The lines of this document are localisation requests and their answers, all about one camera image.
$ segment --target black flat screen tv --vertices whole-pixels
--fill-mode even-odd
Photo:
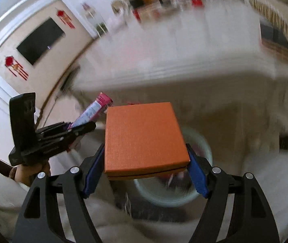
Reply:
[[[64,31],[50,18],[28,35],[17,50],[33,65],[63,34]]]

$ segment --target orange box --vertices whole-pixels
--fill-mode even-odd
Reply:
[[[180,172],[190,162],[169,102],[109,107],[105,173],[110,179]]]

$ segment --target metal rivet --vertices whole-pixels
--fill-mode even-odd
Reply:
[[[41,173],[39,173],[38,175],[37,175],[37,177],[39,178],[39,179],[42,179],[42,178],[44,178],[46,176],[46,174],[44,173],[44,172],[41,172]]]
[[[222,171],[219,167],[214,167],[212,170],[215,174],[219,174]]]
[[[79,170],[80,170],[79,167],[76,167],[76,166],[75,166],[75,167],[72,167],[72,168],[70,169],[70,171],[71,171],[72,174],[78,173]]]
[[[245,176],[248,179],[253,179],[253,177],[254,177],[253,174],[251,174],[251,173],[246,173]]]

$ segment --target red wall decoration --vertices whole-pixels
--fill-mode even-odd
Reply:
[[[65,13],[63,10],[57,10],[56,14],[65,25],[68,25],[71,29],[75,29],[75,26],[72,24],[72,19]]]
[[[5,58],[5,67],[15,76],[17,77],[17,74],[20,75],[24,80],[27,81],[28,79],[28,73],[23,70],[23,66],[21,66],[17,60],[13,56],[7,56]]]

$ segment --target round bucket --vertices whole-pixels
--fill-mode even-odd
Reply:
[[[181,131],[185,143],[189,143],[198,156],[205,157],[213,165],[211,149],[204,137],[190,127],[182,127]],[[158,206],[178,207],[199,196],[193,185],[186,191],[180,187],[169,189],[158,177],[135,179],[134,183],[146,200]]]

